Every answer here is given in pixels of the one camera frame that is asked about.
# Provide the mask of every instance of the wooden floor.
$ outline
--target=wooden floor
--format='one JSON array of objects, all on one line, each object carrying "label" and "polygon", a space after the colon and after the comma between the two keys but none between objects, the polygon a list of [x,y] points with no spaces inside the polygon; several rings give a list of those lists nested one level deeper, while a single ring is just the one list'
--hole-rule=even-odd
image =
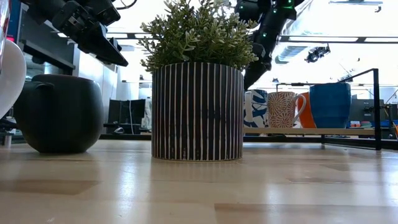
[{"label": "wooden floor", "polygon": [[241,160],[192,163],[153,159],[145,141],[0,148],[0,223],[398,223],[398,154],[245,144]]}]

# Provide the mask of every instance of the striped pot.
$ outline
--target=striped pot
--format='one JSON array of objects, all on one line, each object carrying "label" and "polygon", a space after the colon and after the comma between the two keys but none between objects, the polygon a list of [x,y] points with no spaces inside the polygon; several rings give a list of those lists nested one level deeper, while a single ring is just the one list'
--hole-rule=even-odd
[{"label": "striped pot", "polygon": [[242,157],[243,76],[213,63],[166,65],[153,76],[152,155],[177,161]]}]

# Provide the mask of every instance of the black robotic arm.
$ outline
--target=black robotic arm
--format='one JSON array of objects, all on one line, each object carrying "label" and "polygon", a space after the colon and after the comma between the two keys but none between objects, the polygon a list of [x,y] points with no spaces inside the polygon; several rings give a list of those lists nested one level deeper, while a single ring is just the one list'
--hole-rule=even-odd
[{"label": "black robotic arm", "polygon": [[107,39],[106,26],[120,20],[115,0],[21,0],[39,24],[50,21],[54,28],[78,44],[84,53],[95,54],[104,63],[127,66],[116,39]]},{"label": "black robotic arm", "polygon": [[259,29],[252,35],[253,52],[259,58],[246,68],[244,89],[271,70],[272,52],[288,19],[296,20],[295,6],[304,0],[238,0],[235,12],[242,21],[257,21]]}]

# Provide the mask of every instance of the dark round pot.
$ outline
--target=dark round pot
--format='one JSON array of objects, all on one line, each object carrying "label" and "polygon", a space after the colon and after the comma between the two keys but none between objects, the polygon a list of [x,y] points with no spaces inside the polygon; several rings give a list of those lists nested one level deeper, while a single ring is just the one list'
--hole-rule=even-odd
[{"label": "dark round pot", "polygon": [[100,86],[68,75],[37,75],[14,105],[18,128],[41,153],[81,153],[100,137],[104,108]]},{"label": "dark round pot", "polygon": [[243,76],[213,63],[158,69],[152,86],[152,155],[178,161],[242,157]]}]

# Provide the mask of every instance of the blue mug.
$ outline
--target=blue mug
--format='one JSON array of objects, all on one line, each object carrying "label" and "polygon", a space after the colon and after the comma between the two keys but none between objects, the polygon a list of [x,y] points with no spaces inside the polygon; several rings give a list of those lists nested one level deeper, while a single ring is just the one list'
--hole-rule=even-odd
[{"label": "blue mug", "polygon": [[267,127],[267,92],[265,90],[249,90],[244,94],[243,115],[245,127]]},{"label": "blue mug", "polygon": [[317,128],[346,128],[351,107],[351,86],[348,83],[311,86],[310,106]]}]

